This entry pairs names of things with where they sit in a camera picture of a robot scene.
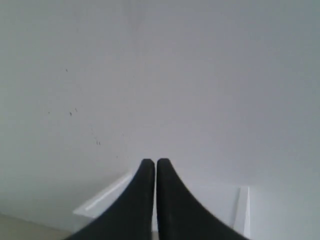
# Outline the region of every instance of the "white wall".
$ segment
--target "white wall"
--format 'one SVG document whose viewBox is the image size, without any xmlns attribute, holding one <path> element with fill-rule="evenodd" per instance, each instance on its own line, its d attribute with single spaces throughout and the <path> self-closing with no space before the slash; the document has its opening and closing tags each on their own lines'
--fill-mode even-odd
<svg viewBox="0 0 320 240">
<path fill-rule="evenodd" d="M 253 239 L 317 236 L 319 26 L 309 0 L 2 1 L 0 212 L 72 228 L 129 165 L 169 157 L 254 185 Z"/>
<path fill-rule="evenodd" d="M 62 240 L 70 233 L 0 215 L 1 240 Z"/>
</svg>

